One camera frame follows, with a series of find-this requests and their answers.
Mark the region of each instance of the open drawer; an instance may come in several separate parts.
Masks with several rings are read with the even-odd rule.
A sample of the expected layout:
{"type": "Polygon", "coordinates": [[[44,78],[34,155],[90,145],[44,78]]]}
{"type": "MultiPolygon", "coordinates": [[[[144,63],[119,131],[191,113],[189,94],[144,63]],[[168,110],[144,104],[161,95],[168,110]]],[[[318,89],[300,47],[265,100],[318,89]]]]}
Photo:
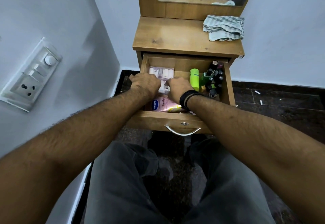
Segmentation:
{"type": "MultiPolygon", "coordinates": [[[[140,73],[148,73],[150,66],[174,68],[174,77],[189,79],[189,71],[197,68],[202,74],[207,71],[213,58],[200,58],[195,56],[176,56],[160,54],[144,54],[140,73]]],[[[220,101],[229,105],[235,105],[234,92],[232,90],[229,63],[224,63],[224,80],[220,101]]],[[[196,115],[163,113],[153,111],[138,111],[128,121],[129,128],[140,128],[157,131],[168,131],[169,126],[173,131],[183,135],[192,133],[201,128],[197,133],[212,134],[209,128],[196,115]]]]}

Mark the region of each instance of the hand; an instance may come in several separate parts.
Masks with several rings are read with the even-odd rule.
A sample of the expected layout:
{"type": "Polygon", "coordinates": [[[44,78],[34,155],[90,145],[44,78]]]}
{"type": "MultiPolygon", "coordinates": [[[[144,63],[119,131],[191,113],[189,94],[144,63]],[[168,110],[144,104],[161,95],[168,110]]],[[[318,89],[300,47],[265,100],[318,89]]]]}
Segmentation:
{"type": "Polygon", "coordinates": [[[130,81],[132,81],[131,89],[143,90],[148,97],[148,101],[151,101],[156,96],[161,86],[161,81],[154,74],[148,73],[131,74],[130,81]]]}
{"type": "Polygon", "coordinates": [[[182,77],[175,77],[166,81],[166,85],[169,85],[170,92],[169,98],[175,103],[179,104],[181,96],[189,90],[194,90],[187,79],[182,77]]]}

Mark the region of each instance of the grey pants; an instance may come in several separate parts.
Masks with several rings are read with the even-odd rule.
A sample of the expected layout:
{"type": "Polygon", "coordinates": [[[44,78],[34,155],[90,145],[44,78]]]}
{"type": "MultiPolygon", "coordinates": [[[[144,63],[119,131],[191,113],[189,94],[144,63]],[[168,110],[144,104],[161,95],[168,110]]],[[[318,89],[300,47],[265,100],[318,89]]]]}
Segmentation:
{"type": "MultiPolygon", "coordinates": [[[[207,183],[184,223],[275,223],[257,176],[220,143],[195,142],[189,155],[202,167],[207,183]]],[[[152,150],[113,141],[94,162],[84,223],[168,223],[141,178],[157,168],[152,150]]]]}

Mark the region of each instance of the black wristband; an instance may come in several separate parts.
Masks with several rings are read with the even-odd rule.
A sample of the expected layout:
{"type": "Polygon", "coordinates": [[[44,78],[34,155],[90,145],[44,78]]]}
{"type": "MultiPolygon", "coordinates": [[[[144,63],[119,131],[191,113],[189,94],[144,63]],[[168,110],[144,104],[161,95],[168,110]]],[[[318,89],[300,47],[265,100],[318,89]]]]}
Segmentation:
{"type": "Polygon", "coordinates": [[[187,107],[187,102],[190,99],[190,97],[193,97],[196,95],[204,96],[203,94],[199,93],[196,90],[189,90],[189,91],[186,91],[185,93],[183,93],[183,95],[179,99],[179,104],[181,105],[182,109],[189,110],[189,108],[187,107]]]}

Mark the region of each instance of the metal drawer handle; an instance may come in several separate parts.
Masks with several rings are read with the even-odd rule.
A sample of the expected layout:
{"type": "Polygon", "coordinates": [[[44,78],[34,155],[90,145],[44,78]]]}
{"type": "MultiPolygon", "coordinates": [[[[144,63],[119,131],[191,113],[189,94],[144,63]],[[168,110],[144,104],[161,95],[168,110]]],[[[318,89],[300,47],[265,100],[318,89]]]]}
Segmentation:
{"type": "Polygon", "coordinates": [[[171,132],[173,132],[174,134],[177,134],[177,135],[179,135],[179,136],[189,136],[189,135],[192,135],[193,133],[196,133],[198,130],[200,130],[201,128],[198,128],[197,130],[195,130],[195,131],[193,131],[193,132],[190,132],[190,133],[178,133],[178,132],[175,132],[173,129],[171,129],[169,126],[166,126],[165,125],[165,127],[169,130],[169,131],[171,131],[171,132]]]}

